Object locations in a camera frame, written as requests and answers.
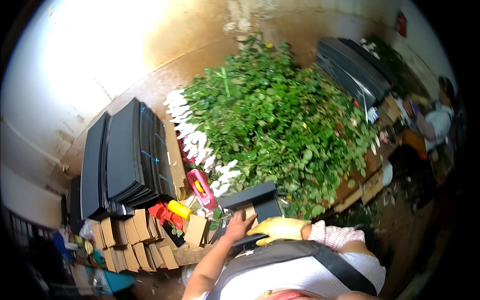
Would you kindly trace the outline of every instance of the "black strap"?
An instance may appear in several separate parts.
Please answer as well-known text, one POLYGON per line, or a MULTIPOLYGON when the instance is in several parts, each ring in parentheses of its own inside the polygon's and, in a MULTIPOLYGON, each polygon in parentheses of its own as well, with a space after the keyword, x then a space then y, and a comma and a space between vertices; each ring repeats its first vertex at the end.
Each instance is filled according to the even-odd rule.
POLYGON ((314 257, 350 290, 363 292, 374 297, 377 296, 377 290, 362 273, 331 252, 327 247, 321 248, 314 257))
POLYGON ((267 264, 281 263, 293 259, 313 256, 327 270, 352 291, 377 296, 373 284, 359 271, 349 265, 327 247, 315 241, 275 241, 255 248, 251 255, 235 258, 222 272, 217 284, 208 294, 207 300, 220 299, 222 288, 235 276, 267 264))

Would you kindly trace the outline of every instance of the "yellow container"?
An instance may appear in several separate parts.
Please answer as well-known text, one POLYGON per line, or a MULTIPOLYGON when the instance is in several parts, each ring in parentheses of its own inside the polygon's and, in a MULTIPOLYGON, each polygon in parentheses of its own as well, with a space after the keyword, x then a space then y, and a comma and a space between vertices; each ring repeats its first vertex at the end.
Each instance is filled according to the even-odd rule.
POLYGON ((188 220, 192 214, 192 210, 186 207, 183 204, 178 203, 175 200, 172 200, 168 203, 168 209, 174 214, 181 216, 183 219, 188 220))

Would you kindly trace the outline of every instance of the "woman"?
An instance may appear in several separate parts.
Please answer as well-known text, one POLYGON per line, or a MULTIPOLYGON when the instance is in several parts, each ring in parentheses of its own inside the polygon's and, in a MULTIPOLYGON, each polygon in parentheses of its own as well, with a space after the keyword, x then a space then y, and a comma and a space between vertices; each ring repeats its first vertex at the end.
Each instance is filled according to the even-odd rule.
POLYGON ((424 138, 427 153, 444 142, 445 137, 450 133, 454 116, 452 103, 455 102, 455 92, 452 83, 446 77, 439 77, 438 85, 439 102, 434 103, 434 110, 427 113, 425 117, 420 112, 413 111, 409 100, 403 101, 403 108, 424 138))
POLYGON ((324 221, 311 225, 310 221, 282 217, 268 218, 247 232, 248 235, 263 233, 269 235, 269 237, 257 241, 257 245, 263 247, 251 251, 252 255, 250 257, 248 252, 244 256, 237 256, 223 271, 216 286, 216 281, 222 272, 222 267, 232 244, 245 237, 246 229, 256 217, 256 215, 253 215, 244 221, 242 214, 244 214, 244 211, 236 212, 233 215, 225 235, 219 239, 194 269, 185 289, 183 300, 305 300, 327 298, 343 300, 376 298, 364 293, 352 292, 343 284, 345 279, 340 281, 337 278, 342 276, 335 276, 331 273, 328 262, 322 264, 316 257, 312 256, 304 256, 274 264, 264 264, 240 273, 229 272, 231 268, 235 268, 232 265, 235 265, 236 260, 240 262, 243 259, 242 262, 248 263, 248 260, 254 260, 253 252, 257 249, 265 250, 269 247, 275 247, 275 245, 283 245, 281 243, 325 245, 331 250, 328 250, 330 253, 336 253, 332 255, 337 255, 341 258, 343 264, 347 263, 348 268, 354 269, 354 273, 357 272, 363 279, 368 280, 367 283, 373 288, 375 296, 382 289, 385 281, 385 268, 380 266, 375 255, 368 251, 363 231, 354 228, 325 226, 324 221), (285 239, 298 241, 274 241, 285 239))

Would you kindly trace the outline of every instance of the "yellow glove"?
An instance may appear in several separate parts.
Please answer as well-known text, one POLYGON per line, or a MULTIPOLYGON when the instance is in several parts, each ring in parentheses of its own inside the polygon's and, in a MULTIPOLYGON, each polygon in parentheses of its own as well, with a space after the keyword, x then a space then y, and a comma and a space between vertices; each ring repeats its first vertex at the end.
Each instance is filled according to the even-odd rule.
POLYGON ((302 240, 301 230, 309 225, 311 221, 282 218, 280 216, 270 217, 258 224, 257 227, 247 231, 247 235, 263 233, 268 238, 257 241, 257 246, 264 246, 274 240, 302 240))

